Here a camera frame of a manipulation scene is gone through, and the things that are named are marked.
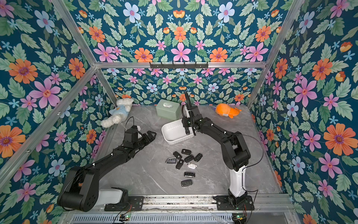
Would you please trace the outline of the white storage box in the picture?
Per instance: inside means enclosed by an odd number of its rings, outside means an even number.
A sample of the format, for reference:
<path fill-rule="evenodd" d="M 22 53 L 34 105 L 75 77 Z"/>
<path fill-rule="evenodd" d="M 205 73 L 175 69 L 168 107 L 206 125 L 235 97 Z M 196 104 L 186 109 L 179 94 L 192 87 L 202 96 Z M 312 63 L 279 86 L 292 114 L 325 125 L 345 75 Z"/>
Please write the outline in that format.
<path fill-rule="evenodd" d="M 165 124 L 161 131 L 164 140 L 169 145 L 174 145 L 194 137 L 191 129 L 189 130 L 189 134 L 186 134 L 186 129 L 183 127 L 182 119 Z"/>

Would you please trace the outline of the silver trimmed car key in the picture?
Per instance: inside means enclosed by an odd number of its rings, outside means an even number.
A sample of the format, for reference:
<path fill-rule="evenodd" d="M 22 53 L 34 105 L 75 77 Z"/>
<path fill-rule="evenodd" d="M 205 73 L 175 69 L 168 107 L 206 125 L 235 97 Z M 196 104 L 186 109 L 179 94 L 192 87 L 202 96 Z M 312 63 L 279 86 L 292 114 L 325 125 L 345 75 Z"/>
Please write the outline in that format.
<path fill-rule="evenodd" d="M 166 163 L 167 164 L 176 164 L 178 161 L 177 161 L 177 158 L 176 157 L 170 157 L 166 160 Z"/>

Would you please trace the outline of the black VW car key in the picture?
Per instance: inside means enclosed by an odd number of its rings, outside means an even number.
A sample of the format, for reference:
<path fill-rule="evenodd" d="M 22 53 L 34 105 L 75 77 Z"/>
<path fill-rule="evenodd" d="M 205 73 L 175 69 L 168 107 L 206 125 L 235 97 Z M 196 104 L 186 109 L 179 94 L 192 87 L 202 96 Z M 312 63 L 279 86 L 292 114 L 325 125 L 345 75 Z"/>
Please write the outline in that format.
<path fill-rule="evenodd" d="M 184 164 L 184 161 L 182 160 L 182 159 L 180 159 L 179 161 L 178 161 L 178 163 L 176 164 L 176 169 L 177 170 L 180 170 L 182 167 L 183 167 L 183 164 Z"/>

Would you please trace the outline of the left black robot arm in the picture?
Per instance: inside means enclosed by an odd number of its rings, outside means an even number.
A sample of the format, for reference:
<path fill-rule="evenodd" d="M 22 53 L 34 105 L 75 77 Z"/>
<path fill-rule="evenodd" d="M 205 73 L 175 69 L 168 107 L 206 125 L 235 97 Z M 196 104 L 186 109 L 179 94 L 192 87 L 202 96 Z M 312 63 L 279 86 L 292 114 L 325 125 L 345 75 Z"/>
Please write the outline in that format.
<path fill-rule="evenodd" d="M 156 132 L 141 133 L 136 126 L 125 131 L 124 140 L 112 153 L 84 167 L 72 167 L 65 179 L 57 204 L 65 210 L 90 211 L 100 197 L 99 182 L 116 167 L 156 139 Z"/>

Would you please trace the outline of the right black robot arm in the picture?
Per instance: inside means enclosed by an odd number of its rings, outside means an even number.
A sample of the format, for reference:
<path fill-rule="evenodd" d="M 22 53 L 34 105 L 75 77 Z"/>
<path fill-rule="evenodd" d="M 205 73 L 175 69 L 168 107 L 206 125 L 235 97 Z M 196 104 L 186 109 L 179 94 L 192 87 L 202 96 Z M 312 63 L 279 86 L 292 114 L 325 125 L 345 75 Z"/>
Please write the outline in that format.
<path fill-rule="evenodd" d="M 241 132 L 227 131 L 214 124 L 209 118 L 202 117 L 197 108 L 182 112 L 182 124 L 189 134 L 200 132 L 210 136 L 221 146 L 222 158 L 230 170 L 230 186 L 228 203 L 233 209 L 239 209 L 247 200 L 248 191 L 245 189 L 245 174 L 251 154 Z"/>

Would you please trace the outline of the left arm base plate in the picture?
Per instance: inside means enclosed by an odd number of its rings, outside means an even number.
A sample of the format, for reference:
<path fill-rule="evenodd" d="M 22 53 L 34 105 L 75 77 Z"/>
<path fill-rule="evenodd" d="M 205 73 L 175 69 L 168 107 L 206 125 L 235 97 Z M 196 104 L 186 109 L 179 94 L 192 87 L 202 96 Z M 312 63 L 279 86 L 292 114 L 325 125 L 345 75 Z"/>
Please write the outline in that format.
<path fill-rule="evenodd" d="M 144 205 L 143 196 L 130 196 L 124 201 L 116 204 L 105 205 L 105 211 L 141 211 Z"/>

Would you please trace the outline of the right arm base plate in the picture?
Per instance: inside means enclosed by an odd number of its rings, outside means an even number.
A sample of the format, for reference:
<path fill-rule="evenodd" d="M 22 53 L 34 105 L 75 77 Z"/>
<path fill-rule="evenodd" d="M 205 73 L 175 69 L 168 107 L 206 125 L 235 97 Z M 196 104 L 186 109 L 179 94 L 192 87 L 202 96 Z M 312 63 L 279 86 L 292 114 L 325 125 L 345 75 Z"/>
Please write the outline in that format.
<path fill-rule="evenodd" d="M 219 211 L 253 211 L 255 210 L 254 202 L 251 196 L 245 196 L 242 203 L 238 206 L 232 206 L 229 202 L 228 196 L 214 196 L 213 200 L 216 201 L 217 210 Z"/>

